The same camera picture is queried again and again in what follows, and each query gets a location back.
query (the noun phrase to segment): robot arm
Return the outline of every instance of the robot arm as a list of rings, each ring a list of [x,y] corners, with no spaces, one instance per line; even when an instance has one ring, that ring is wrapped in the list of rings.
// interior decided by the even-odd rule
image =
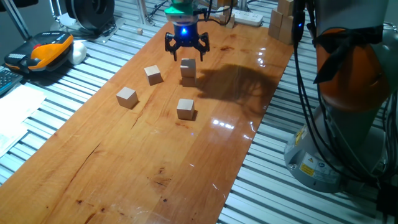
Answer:
[[[205,14],[206,17],[206,9],[197,10],[197,4],[192,0],[172,0],[172,5],[165,13],[167,20],[174,25],[174,34],[168,32],[165,35],[165,50],[177,61],[177,50],[180,47],[194,47],[200,52],[200,60],[203,61],[203,56],[210,51],[209,36],[207,32],[198,33],[198,21],[200,14]],[[170,45],[172,40],[175,40],[173,46]]]

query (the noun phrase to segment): warning label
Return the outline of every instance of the warning label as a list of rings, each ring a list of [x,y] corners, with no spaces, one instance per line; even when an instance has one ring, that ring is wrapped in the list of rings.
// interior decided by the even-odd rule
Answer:
[[[339,174],[330,168],[328,164],[308,153],[305,153],[300,170],[317,180],[331,184],[336,183],[339,178]]]
[[[305,164],[301,164],[300,169],[301,169],[304,173],[310,175],[311,177],[313,176],[313,172],[315,171],[314,169],[311,169],[309,166],[307,166],[307,165],[305,165]]]

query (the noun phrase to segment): white mouse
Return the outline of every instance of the white mouse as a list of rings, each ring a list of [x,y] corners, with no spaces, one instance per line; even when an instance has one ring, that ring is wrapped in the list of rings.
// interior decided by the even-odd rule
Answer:
[[[82,42],[73,43],[73,52],[69,54],[69,61],[74,65],[80,64],[87,54],[87,48]]]

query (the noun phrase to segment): white paper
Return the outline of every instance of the white paper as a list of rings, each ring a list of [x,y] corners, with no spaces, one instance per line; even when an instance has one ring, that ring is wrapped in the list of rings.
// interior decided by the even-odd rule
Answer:
[[[27,129],[22,124],[0,127],[0,157],[5,155],[22,137],[27,133]]]
[[[45,99],[43,92],[19,85],[0,99],[0,126],[21,124]]]
[[[24,137],[27,128],[22,122],[45,98],[43,92],[18,84],[0,99],[0,157]]]

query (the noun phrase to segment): yellow label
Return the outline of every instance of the yellow label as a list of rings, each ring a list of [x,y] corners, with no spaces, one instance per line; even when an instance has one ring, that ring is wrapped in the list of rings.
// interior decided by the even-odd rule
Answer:
[[[304,173],[310,175],[312,177],[314,169],[312,169],[311,167],[305,165],[304,163],[301,164],[300,170],[302,170]]]

